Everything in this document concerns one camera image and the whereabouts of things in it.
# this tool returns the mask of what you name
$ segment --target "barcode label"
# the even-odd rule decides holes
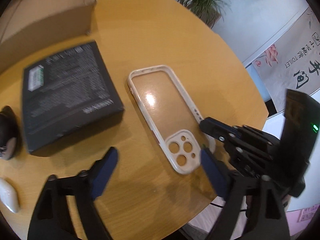
[[[43,66],[39,65],[29,71],[28,90],[33,91],[43,86]]]

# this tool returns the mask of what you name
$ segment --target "white phone case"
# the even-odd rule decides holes
[[[203,118],[170,67],[159,65],[132,71],[127,83],[175,171],[189,174],[198,168],[202,144],[214,152],[214,138],[200,131]]]

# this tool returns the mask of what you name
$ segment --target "white ceramic object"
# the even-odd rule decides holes
[[[20,210],[16,190],[2,178],[0,178],[0,199],[11,212],[18,213]]]

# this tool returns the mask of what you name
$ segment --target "black cable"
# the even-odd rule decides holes
[[[219,207],[219,208],[223,208],[223,206],[217,205],[215,203],[210,203],[210,205],[213,205],[213,206],[216,206],[216,207]],[[243,212],[243,211],[247,211],[247,209],[240,209],[240,212]]]

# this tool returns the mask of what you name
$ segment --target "floor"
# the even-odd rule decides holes
[[[224,201],[220,197],[216,197],[214,201],[212,201],[215,204],[224,205]],[[242,204],[241,209],[246,209],[247,205],[245,204],[245,200]],[[207,206],[202,212],[200,212],[195,218],[193,218],[189,224],[201,228],[206,232],[209,232],[217,220],[217,217],[219,216],[221,212],[221,208],[209,205]],[[244,226],[246,224],[247,218],[245,216],[245,212],[241,212],[239,214],[237,225],[233,231],[231,239],[238,238],[242,235],[242,231],[244,229]]]

